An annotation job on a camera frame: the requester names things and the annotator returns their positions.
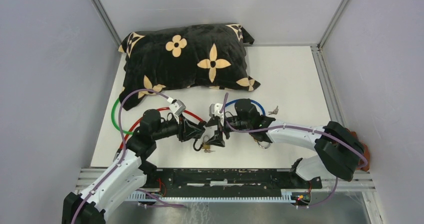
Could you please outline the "small brass padlock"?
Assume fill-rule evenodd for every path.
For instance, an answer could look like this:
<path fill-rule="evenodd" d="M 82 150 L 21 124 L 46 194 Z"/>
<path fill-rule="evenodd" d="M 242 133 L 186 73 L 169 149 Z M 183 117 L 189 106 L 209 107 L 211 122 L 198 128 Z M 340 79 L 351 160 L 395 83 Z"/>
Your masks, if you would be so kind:
<path fill-rule="evenodd" d="M 211 149 L 211 145 L 207 144 L 207 141 L 209 139 L 210 139 L 210 137 L 207 134 L 202 138 L 201 149 L 203 150 L 204 153 L 212 153 L 212 152 L 214 152 Z"/>

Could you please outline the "blue cable lock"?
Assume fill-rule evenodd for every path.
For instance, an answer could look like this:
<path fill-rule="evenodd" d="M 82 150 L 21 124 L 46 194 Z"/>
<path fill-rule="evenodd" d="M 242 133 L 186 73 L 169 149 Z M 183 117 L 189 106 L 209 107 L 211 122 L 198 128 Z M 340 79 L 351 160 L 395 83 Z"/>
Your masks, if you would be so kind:
<path fill-rule="evenodd" d="M 231 105 L 235 104 L 237 101 L 240 101 L 240 100 L 242 100 L 242 99 L 241 99 L 241 98 L 239 98 L 239 99 L 234 99 L 234 100 L 231 100 L 231 101 L 227 102 L 227 103 L 225 104 L 225 108 L 227 108 L 227 107 L 229 107 L 229 106 L 231 106 Z M 260 109 L 260 111 L 261 111 L 262 115 L 264 115 L 264 116 L 265 116 L 265 115 L 267 114 L 267 112 L 265 111 L 265 109 L 263 108 L 263 106 L 262 106 L 259 102 L 255 101 L 255 100 L 252 100 L 252 99 L 249 99 L 249 100 L 250 100 L 250 102 L 251 102 L 252 104 L 256 105 L 256 106 Z"/>

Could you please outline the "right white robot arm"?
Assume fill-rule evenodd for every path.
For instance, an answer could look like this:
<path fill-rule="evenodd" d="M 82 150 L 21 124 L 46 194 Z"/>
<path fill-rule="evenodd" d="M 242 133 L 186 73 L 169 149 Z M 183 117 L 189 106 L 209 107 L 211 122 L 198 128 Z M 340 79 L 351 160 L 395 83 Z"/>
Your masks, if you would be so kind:
<path fill-rule="evenodd" d="M 324 126 L 304 126 L 287 123 L 260 114 L 250 99 L 235 102 L 236 115 L 226 116 L 225 104 L 215 103 L 209 107 L 207 127 L 216 126 L 207 144 L 225 146 L 230 133 L 248 134 L 258 143 L 290 144 L 314 151 L 308 158 L 299 158 L 291 167 L 289 183 L 302 188 L 317 177 L 333 175 L 351 181 L 358 169 L 369 169 L 370 153 L 357 136 L 335 121 Z"/>

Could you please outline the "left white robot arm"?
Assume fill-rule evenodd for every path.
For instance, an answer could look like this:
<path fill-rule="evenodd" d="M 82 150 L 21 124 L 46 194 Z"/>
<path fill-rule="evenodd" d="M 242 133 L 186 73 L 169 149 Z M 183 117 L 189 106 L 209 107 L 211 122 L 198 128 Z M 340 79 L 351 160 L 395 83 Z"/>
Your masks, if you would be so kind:
<path fill-rule="evenodd" d="M 204 120 L 195 123 L 183 114 L 165 120 L 157 109 L 144 112 L 132 137 L 100 177 L 81 193 L 70 192 L 63 201 L 63 224 L 104 224 L 138 188 L 154 186 L 157 166 L 147 161 L 157 140 L 177 137 L 180 142 L 198 140 L 205 132 Z"/>

